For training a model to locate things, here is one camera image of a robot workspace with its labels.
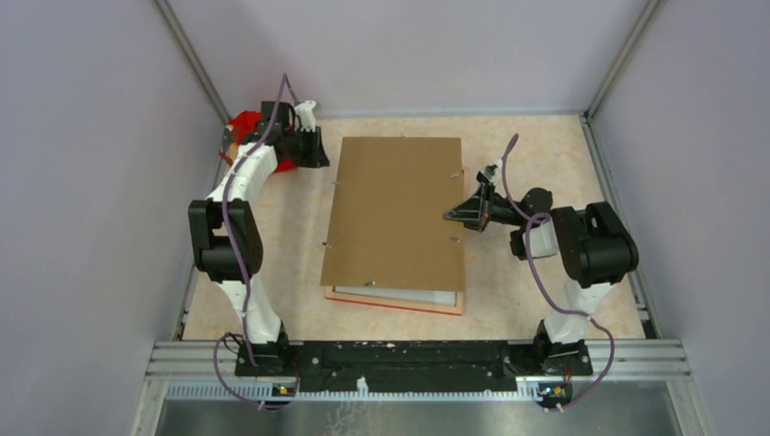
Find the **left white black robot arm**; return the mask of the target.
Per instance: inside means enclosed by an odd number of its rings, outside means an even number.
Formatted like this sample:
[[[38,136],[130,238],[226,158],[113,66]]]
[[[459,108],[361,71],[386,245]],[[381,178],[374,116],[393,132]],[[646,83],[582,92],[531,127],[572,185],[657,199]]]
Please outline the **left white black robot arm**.
[[[293,367],[287,333],[262,281],[264,245],[253,206],[268,177],[284,163],[329,166],[316,102],[262,103],[261,116],[239,142],[220,184],[188,207],[196,268],[216,282],[240,319],[239,375],[280,375]]]

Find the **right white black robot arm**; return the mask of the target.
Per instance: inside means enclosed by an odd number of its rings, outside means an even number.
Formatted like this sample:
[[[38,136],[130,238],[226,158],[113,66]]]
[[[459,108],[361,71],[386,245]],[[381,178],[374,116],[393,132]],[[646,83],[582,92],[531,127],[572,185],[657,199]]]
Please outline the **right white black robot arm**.
[[[543,294],[550,314],[540,321],[530,345],[506,353],[505,364],[517,375],[591,374],[586,329],[596,321],[601,300],[638,265],[637,245],[612,206],[599,202],[583,210],[556,208],[552,192],[539,187],[510,202],[493,183],[482,182],[443,217],[476,232],[489,223],[515,226],[509,245],[521,261],[560,257],[567,276],[560,300]]]

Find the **red wooden picture frame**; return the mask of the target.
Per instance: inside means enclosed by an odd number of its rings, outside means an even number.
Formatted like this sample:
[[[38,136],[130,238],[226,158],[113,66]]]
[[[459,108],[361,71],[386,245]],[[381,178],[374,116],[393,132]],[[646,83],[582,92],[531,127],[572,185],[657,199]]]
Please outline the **red wooden picture frame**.
[[[321,286],[466,291],[465,238],[443,214],[461,202],[459,157],[396,163],[342,163],[336,177],[321,269]],[[350,302],[329,299],[337,302]],[[352,302],[461,315],[461,307]]]

